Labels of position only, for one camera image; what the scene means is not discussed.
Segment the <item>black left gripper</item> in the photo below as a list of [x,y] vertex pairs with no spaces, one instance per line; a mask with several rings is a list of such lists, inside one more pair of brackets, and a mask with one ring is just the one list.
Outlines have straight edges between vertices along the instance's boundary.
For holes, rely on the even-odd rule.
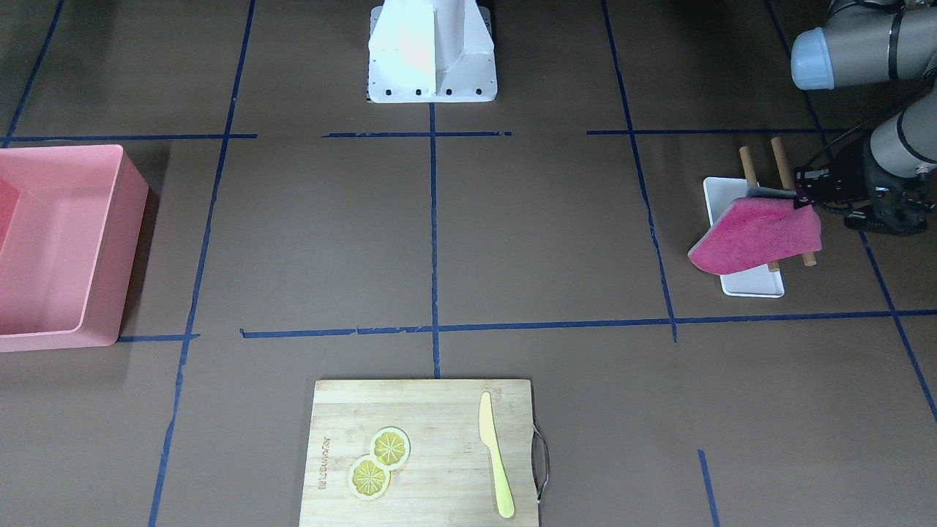
[[818,169],[796,168],[794,193],[796,208],[817,206],[841,214],[849,229],[887,236],[924,233],[928,216],[935,213],[930,174],[903,178],[887,173],[866,143],[851,143]]

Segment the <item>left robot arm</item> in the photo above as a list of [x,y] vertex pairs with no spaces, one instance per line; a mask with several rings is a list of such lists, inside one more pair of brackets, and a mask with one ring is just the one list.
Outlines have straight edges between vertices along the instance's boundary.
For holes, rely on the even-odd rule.
[[790,54],[805,92],[904,85],[794,171],[797,206],[841,214],[856,231],[913,236],[935,213],[936,7],[933,1],[832,1]]

